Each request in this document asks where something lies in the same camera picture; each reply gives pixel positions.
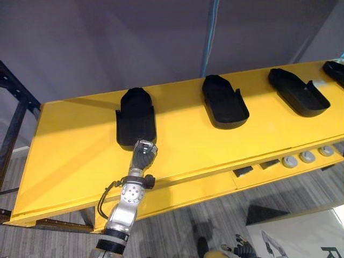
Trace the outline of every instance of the gray knob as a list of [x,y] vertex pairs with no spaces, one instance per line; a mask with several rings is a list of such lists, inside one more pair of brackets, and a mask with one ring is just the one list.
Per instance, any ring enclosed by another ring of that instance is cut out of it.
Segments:
[[323,156],[326,157],[332,156],[334,154],[333,148],[327,145],[324,147],[320,147],[318,150]]
[[297,166],[297,160],[293,156],[286,156],[282,158],[282,164],[287,168],[294,168]]
[[316,157],[314,156],[314,154],[308,150],[305,152],[301,152],[299,154],[299,157],[305,163],[312,163],[314,160],[316,160]]

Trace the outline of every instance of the yellow platform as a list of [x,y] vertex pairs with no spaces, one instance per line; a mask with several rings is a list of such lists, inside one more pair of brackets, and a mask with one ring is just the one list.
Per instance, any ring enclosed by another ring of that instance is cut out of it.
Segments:
[[[203,105],[203,79],[146,87],[156,111],[159,151],[149,170],[156,188],[182,189],[184,182],[196,187],[195,180],[224,170],[344,139],[344,89],[321,70],[323,63],[281,66],[305,82],[313,80],[330,101],[328,110],[312,118],[297,115],[277,95],[267,79],[270,68],[223,75],[241,89],[250,112],[247,122],[233,130],[212,126]],[[114,114],[125,92],[43,105],[9,224],[94,206],[110,182],[127,174],[132,153],[116,142]],[[232,183],[227,192],[235,188]],[[198,191],[206,196],[203,188]],[[107,201],[118,194],[119,189],[112,190]]]

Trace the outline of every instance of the black shoe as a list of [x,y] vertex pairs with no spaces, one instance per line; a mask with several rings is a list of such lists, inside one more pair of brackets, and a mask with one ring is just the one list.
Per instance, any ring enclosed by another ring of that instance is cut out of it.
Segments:
[[197,253],[199,258],[204,258],[206,252],[209,251],[208,243],[205,237],[200,237],[197,241]]

